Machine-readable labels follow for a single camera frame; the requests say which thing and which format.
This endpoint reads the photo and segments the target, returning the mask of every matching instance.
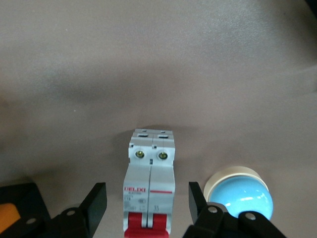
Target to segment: black object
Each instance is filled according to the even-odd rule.
[[[183,238],[286,238],[265,216],[242,212],[239,218],[207,203],[197,182],[189,182],[189,209],[194,225]]]
[[[13,203],[21,219],[0,238],[92,238],[107,207],[106,184],[97,183],[76,208],[50,219],[34,183],[0,188],[0,203]]]
[[[312,12],[317,17],[317,0],[305,0],[308,6],[311,8]]]

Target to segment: red toggle switch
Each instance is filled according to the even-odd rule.
[[[125,238],[168,238],[166,214],[153,214],[153,228],[142,228],[142,213],[129,212]]]

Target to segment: red line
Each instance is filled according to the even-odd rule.
[[[160,191],[160,190],[150,190],[150,192],[155,192],[155,193],[173,193],[172,191]]]

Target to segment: blue light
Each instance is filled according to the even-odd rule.
[[[273,214],[273,200],[269,191],[260,181],[248,176],[222,181],[213,190],[210,202],[223,204],[236,218],[245,211],[259,212],[268,220]]]

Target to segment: circuit breaker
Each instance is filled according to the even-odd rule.
[[[133,233],[170,234],[175,194],[174,156],[172,131],[135,129],[123,184],[126,237],[133,237]]]

